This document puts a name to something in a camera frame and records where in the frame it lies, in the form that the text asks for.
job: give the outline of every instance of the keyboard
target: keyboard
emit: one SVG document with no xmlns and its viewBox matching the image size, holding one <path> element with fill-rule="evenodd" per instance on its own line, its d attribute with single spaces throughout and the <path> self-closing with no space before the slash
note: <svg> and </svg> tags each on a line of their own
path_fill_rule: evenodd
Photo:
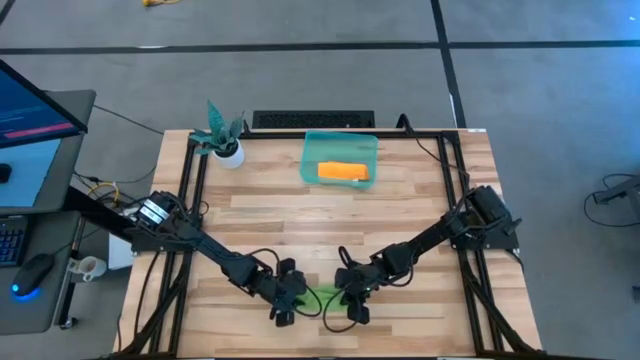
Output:
<svg viewBox="0 0 640 360">
<path fill-rule="evenodd" d="M 0 267 L 20 266 L 27 252 L 27 217 L 0 218 Z"/>
<path fill-rule="evenodd" d="M 254 129 L 374 128 L 373 111 L 253 112 Z"/>
</svg>

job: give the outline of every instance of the wooden table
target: wooden table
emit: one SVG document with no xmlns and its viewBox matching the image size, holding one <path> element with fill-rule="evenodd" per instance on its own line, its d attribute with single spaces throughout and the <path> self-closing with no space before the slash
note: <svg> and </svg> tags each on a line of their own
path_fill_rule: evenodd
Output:
<svg viewBox="0 0 640 360">
<path fill-rule="evenodd" d="M 177 193 L 188 133 L 165 133 L 153 189 Z M 460 138 L 472 186 L 491 185 L 500 192 L 487 133 L 460 130 Z M 435 141 L 421 142 L 437 154 Z M 225 170 L 215 159 L 209 160 L 203 200 L 211 209 L 203 228 L 241 253 L 270 247 L 281 258 L 296 259 L 311 285 L 333 283 L 336 269 L 342 266 L 339 245 L 346 246 L 355 260 L 366 261 L 390 243 L 410 240 L 448 210 L 441 166 L 415 140 L 380 140 L 378 179 L 365 192 L 305 185 L 298 174 L 303 140 L 246 140 L 243 146 L 246 160 L 239 169 Z M 453 158 L 450 150 L 449 159 Z M 190 193 L 196 171 L 194 161 Z M 520 266 L 504 251 L 485 253 L 498 308 L 526 342 L 539 348 Z M 269 254 L 259 257 L 274 262 Z M 151 258 L 152 254 L 143 254 L 133 265 L 121 318 L 125 345 L 132 339 Z M 156 306 L 163 264 L 161 255 L 151 273 L 140 327 Z M 415 272 L 410 286 L 385 287 L 372 295 L 367 303 L 369 325 L 332 334 L 323 328 L 320 317 L 297 316 L 294 326 L 276 328 L 268 318 L 268 304 L 230 285 L 215 263 L 197 254 L 178 356 L 473 355 L 455 252 L 448 243 L 440 245 L 420 258 Z M 478 307 L 485 347 L 491 349 L 486 315 Z M 168 344 L 172 318 L 170 310 L 160 349 Z M 331 314 L 329 322 L 334 328 L 350 323 L 346 314 Z"/>
</svg>

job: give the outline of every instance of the orange sponge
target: orange sponge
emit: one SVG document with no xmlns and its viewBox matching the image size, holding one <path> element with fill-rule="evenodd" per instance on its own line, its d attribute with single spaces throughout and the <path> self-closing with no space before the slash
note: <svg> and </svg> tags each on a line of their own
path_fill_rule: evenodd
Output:
<svg viewBox="0 0 640 360">
<path fill-rule="evenodd" d="M 350 164 L 337 161 L 318 163 L 318 176 L 338 180 L 369 180 L 369 169 L 364 164 Z"/>
</svg>

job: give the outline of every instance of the concrete floor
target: concrete floor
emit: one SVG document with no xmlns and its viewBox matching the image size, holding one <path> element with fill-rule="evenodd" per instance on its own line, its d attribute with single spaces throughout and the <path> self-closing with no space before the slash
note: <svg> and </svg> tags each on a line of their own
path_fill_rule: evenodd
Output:
<svg viewBox="0 0 640 360">
<path fill-rule="evenodd" d="M 441 3 L 451 41 L 640 38 L 637 1 Z M 30 0 L 17 2 L 0 27 L 0 48 L 434 41 L 433 24 L 425 0 L 185 0 L 154 9 L 130 0 Z M 467 125 L 488 129 L 506 200 L 524 219 L 518 234 L 527 285 L 551 353 L 637 359 L 640 352 L 640 304 L 630 293 L 640 284 L 638 228 L 603 228 L 582 214 L 603 175 L 640 172 L 639 52 L 452 51 Z M 437 50 L 3 59 L 42 88 L 93 88 L 98 104 L 160 130 L 204 126 L 206 98 L 225 115 L 371 109 L 378 126 L 394 124 L 400 112 L 415 126 L 454 126 Z M 136 178 L 153 166 L 159 145 L 157 135 L 95 110 L 77 170 Z M 149 184 L 125 189 L 143 195 Z M 603 221 L 629 220 L 624 201 L 593 211 Z M 108 353 L 126 281 L 80 287 L 77 329 L 2 337 L 0 358 Z"/>
</svg>

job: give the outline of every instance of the monitor screen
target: monitor screen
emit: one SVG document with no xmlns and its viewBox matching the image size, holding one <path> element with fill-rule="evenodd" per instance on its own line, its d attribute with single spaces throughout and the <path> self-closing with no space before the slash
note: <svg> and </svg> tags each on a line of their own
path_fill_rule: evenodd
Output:
<svg viewBox="0 0 640 360">
<path fill-rule="evenodd" d="M 0 148 L 86 131 L 73 115 L 0 61 Z"/>
</svg>

